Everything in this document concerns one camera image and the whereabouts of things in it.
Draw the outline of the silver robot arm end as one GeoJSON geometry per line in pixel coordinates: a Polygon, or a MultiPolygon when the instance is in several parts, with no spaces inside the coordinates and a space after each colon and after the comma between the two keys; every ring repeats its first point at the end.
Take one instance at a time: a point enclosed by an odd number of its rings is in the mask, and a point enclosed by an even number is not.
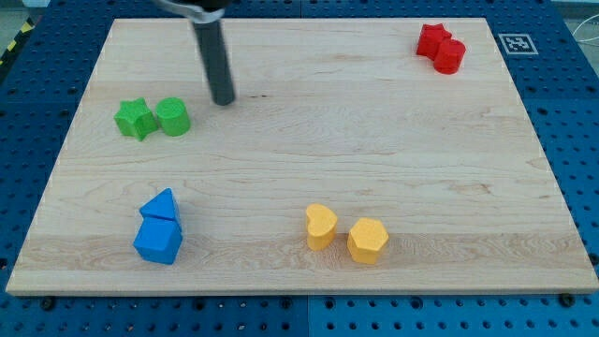
{"type": "Polygon", "coordinates": [[[159,8],[194,23],[211,23],[220,20],[231,0],[152,0],[159,8]]]}

